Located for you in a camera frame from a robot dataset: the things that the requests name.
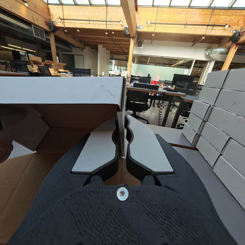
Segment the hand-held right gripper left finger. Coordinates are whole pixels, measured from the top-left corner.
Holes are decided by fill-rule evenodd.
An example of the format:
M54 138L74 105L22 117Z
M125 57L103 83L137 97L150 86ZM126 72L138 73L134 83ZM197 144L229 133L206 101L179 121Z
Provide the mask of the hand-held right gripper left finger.
M104 182L110 179L119 168L118 139L118 119L113 117L90 133L72 173L97 175Z

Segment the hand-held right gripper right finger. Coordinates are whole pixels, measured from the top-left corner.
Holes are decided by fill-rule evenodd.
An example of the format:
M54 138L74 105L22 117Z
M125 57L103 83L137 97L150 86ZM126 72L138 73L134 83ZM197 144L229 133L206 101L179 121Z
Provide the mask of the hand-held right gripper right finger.
M155 133L131 115L125 116L126 168L139 181L146 176L171 175L174 170Z

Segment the white cardboard box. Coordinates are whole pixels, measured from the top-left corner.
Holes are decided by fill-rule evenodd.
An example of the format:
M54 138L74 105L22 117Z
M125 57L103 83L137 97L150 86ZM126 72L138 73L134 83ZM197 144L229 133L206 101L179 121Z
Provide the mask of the white cardboard box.
M1 244L22 224L54 165L86 134L118 119L124 151L125 82L98 77L1 77L1 106L26 111L1 163Z

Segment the open brown cardboard box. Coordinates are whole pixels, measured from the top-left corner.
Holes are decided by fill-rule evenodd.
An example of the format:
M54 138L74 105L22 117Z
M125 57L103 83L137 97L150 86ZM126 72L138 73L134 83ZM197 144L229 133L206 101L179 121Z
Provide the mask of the open brown cardboard box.
M66 68L66 63L59 63L59 62L54 62L54 61L49 61L46 60L44 63L44 66L49 67L53 73L55 72L67 72Z

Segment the person's left hand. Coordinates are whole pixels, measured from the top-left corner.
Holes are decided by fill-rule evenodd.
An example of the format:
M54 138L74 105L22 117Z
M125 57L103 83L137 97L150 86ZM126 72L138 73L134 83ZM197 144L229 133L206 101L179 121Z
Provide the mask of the person's left hand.
M0 164L7 160L13 151L13 140L4 139L0 141Z

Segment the black flat device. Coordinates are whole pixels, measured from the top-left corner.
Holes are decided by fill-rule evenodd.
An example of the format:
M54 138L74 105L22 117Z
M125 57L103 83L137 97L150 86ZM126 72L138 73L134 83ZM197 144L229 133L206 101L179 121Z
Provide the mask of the black flat device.
M133 83L133 87L143 88L148 90L158 90L159 86L155 84Z

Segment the grey desk with wooden edge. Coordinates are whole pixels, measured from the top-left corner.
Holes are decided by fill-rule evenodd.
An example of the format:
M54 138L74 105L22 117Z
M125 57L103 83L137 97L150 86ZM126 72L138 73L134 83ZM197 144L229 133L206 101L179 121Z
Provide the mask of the grey desk with wooden edge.
M178 108L176 110L176 113L175 113L171 128L175 128L176 127L178 119L179 119L179 116L182 113L182 111L184 111L184 110L187 111L188 109L191 109L194 100L198 100L199 97L198 96L186 95L186 97L175 96L174 99L179 102L179 106L178 106Z

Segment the black monitor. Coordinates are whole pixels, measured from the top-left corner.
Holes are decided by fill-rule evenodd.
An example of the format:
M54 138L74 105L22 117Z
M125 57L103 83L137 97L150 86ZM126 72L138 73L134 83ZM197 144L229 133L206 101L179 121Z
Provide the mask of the black monitor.
M194 79L194 75L174 74L171 86L176 86L177 82L193 83Z

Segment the stack of folded white boxes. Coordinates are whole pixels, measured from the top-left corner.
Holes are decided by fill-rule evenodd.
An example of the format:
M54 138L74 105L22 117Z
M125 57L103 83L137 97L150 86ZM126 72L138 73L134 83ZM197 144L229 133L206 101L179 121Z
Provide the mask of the stack of folded white boxes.
M245 209L245 69L208 74L182 134Z

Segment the wall vent grille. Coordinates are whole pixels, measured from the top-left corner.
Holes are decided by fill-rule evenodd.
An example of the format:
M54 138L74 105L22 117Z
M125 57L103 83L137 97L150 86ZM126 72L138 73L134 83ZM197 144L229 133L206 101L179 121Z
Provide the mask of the wall vent grille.
M44 30L32 25L32 29L33 29L33 34L35 37L42 39L42 40L46 40L46 36L45 36L45 32Z

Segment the dark air duct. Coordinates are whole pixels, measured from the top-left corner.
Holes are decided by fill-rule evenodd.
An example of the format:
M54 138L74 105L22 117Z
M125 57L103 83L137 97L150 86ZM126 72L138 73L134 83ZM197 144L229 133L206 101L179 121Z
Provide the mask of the dark air duct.
M42 49L51 50L49 32L44 30L46 40L34 36L32 25L4 10L0 10L0 29L2 32L40 44Z

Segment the silver air duct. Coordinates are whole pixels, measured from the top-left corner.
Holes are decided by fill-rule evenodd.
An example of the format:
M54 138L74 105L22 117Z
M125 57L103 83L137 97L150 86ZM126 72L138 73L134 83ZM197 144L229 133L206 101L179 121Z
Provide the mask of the silver air duct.
M207 48L204 50L205 55L227 55L229 53L230 48Z

